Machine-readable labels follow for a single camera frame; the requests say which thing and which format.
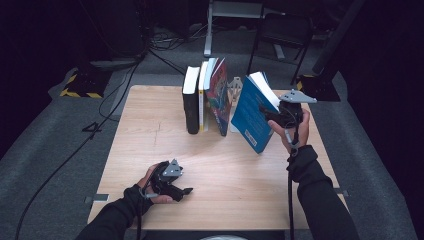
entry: hand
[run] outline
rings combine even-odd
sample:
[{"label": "hand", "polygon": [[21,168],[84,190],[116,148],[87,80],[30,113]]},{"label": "hand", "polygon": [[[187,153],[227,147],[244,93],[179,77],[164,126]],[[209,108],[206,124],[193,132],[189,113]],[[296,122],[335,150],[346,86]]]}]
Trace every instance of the hand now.
[{"label": "hand", "polygon": [[[152,173],[155,170],[157,165],[158,165],[158,163],[149,167],[149,169],[146,172],[146,175],[142,179],[140,179],[140,181],[138,181],[138,183],[137,183],[138,186],[143,188],[146,185],[146,182],[148,181],[149,176],[152,175]],[[146,192],[147,193],[154,193],[151,186],[147,187]],[[171,203],[173,201],[172,197],[170,197],[168,195],[159,195],[157,197],[150,198],[150,200],[152,200],[152,202],[155,203],[155,204]]]},{"label": "hand", "polygon": [[[308,142],[308,137],[309,137],[309,117],[310,117],[310,113],[305,109],[302,109],[302,112],[303,112],[303,121],[299,124],[299,147],[305,146]],[[274,130],[274,132],[276,132],[278,135],[280,135],[281,141],[283,142],[284,147],[286,147],[287,152],[290,153],[291,152],[291,146],[290,146],[289,142],[287,141],[285,129],[282,128],[280,125],[278,125],[278,123],[276,123],[273,120],[269,120],[268,124]],[[291,139],[293,139],[295,128],[290,128],[290,129],[287,129],[287,130],[290,133]]]}]

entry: book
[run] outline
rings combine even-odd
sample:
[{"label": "book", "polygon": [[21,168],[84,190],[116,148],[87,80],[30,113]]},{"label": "book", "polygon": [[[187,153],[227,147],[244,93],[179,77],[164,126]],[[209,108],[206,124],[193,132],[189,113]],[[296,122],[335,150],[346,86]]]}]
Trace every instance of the book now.
[{"label": "book", "polygon": [[204,86],[209,107],[215,116],[220,134],[222,136],[227,136],[231,102],[228,98],[227,67],[224,60],[225,58],[216,59],[213,73],[209,79],[205,79]]},{"label": "book", "polygon": [[199,71],[200,67],[187,67],[182,88],[186,128],[190,134],[199,132]]},{"label": "book", "polygon": [[278,113],[279,103],[280,99],[269,87],[264,73],[256,72],[245,77],[231,123],[256,153],[265,150],[274,133],[259,107]]},{"label": "book", "polygon": [[199,132],[206,132],[207,125],[207,112],[206,112],[206,94],[204,91],[206,70],[208,68],[208,61],[203,61],[200,66],[198,93],[199,93]]}]

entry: black equipment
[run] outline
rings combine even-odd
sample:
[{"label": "black equipment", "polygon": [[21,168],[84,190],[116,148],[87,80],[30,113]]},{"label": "black equipment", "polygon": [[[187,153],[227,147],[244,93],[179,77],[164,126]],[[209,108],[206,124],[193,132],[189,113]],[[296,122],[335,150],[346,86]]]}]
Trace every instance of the black equipment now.
[{"label": "black equipment", "polygon": [[175,201],[179,202],[184,195],[190,194],[193,188],[179,189],[172,185],[172,182],[182,176],[183,168],[178,165],[176,159],[161,162],[152,173],[150,180],[151,187],[156,194],[168,195]]}]

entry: book spine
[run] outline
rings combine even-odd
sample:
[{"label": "book spine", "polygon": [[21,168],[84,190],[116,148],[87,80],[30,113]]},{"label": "book spine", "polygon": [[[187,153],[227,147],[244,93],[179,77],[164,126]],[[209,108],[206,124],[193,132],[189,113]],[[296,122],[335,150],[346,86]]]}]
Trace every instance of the book spine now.
[{"label": "book spine", "polygon": [[197,94],[183,94],[186,127],[190,134],[199,132],[199,113]]},{"label": "book spine", "polygon": [[204,108],[205,108],[205,99],[203,90],[199,90],[199,131],[204,131]]}]

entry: yellow black tape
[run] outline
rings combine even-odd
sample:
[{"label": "yellow black tape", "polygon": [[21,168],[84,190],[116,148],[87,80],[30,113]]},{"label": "yellow black tape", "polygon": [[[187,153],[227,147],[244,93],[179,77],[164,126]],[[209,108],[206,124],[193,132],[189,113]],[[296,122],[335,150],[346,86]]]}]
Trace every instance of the yellow black tape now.
[{"label": "yellow black tape", "polygon": [[99,76],[92,76],[91,81],[98,80],[98,83],[101,84],[93,84],[96,88],[92,88],[90,86],[84,85],[84,81],[86,78],[78,76],[78,71],[75,71],[72,76],[69,78],[65,87],[63,88],[60,96],[69,96],[69,97],[89,97],[89,98],[103,98],[103,91],[107,85],[107,80],[110,77],[108,73]]}]

